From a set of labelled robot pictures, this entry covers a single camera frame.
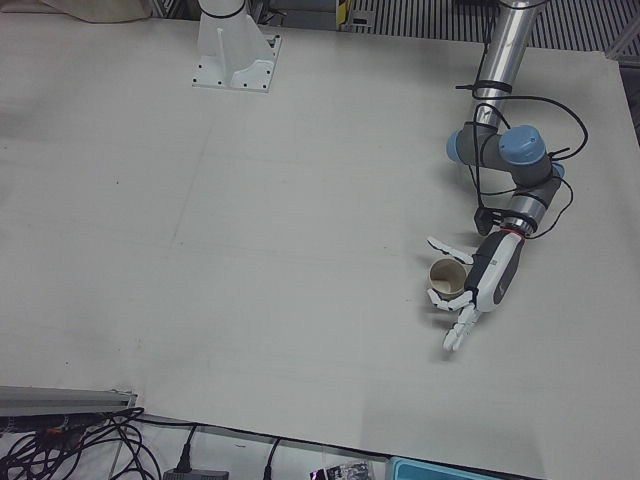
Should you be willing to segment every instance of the blue joint cap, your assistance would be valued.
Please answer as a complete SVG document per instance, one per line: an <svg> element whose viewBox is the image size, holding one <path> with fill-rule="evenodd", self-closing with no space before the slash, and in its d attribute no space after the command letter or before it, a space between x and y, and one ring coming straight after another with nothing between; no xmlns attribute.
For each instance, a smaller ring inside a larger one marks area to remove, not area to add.
<svg viewBox="0 0 640 480"><path fill-rule="evenodd" d="M507 130L500 138L500 156L515 166L533 165L546 153L540 132L531 125L522 125Z"/></svg>
<svg viewBox="0 0 640 480"><path fill-rule="evenodd" d="M564 166L559 164L558 162L551 162L551 165L553 165L553 168L555 169L558 176L560 178L564 178L564 172L565 172Z"/></svg>
<svg viewBox="0 0 640 480"><path fill-rule="evenodd" d="M453 132L447 140L447 156L456 163L462 163L460 159L460 155L458 155L458 148L456 147L456 143L458 142L458 135L462 130L458 130L457 132Z"/></svg>

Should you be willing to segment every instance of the paper cup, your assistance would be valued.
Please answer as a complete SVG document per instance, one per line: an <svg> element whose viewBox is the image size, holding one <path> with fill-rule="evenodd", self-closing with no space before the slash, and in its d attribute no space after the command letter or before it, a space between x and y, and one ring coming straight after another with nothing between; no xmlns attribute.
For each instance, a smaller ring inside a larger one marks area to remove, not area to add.
<svg viewBox="0 0 640 480"><path fill-rule="evenodd" d="M457 260L443 258L431 265L429 269L429 284L441 298L450 300L464 291L467 271Z"/></svg>

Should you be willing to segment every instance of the white mounting bracket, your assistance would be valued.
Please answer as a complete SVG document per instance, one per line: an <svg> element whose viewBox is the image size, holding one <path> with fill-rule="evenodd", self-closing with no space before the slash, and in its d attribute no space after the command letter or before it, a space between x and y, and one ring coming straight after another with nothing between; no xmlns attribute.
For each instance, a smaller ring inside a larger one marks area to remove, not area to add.
<svg viewBox="0 0 640 480"><path fill-rule="evenodd" d="M280 52L280 35L263 35L244 6L231 16L205 13L205 4L209 2L200 0L201 57L193 86L267 93Z"/></svg>

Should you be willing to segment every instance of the cable bundle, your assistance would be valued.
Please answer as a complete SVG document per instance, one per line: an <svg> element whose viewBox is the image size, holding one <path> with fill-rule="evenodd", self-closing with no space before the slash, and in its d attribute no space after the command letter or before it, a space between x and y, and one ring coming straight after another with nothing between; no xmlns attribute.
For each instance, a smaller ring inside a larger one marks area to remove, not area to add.
<svg viewBox="0 0 640 480"><path fill-rule="evenodd" d="M97 445L120 442L131 459L119 471L112 472L110 480L126 474L137 474L142 480L160 480L162 472L156 458L143 444L140 430L131 425L143 412L143 408L131 408L100 414L87 425L27 434L0 459L0 480L51 480L54 475L57 480L67 480L85 451ZM153 472L145 468L144 457L153 464Z"/></svg>

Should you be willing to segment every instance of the metal grating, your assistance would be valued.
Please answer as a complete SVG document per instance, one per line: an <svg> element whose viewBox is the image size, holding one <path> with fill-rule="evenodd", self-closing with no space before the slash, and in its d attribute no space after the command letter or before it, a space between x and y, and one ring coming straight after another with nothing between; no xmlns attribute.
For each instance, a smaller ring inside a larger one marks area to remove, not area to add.
<svg viewBox="0 0 640 480"><path fill-rule="evenodd" d="M354 11L375 12L370 27L353 31L377 35L479 42L486 12L456 0L354 0ZM625 25L640 14L640 0L553 0L540 15L531 46L560 50L606 50ZM640 38L624 52L640 56Z"/></svg>

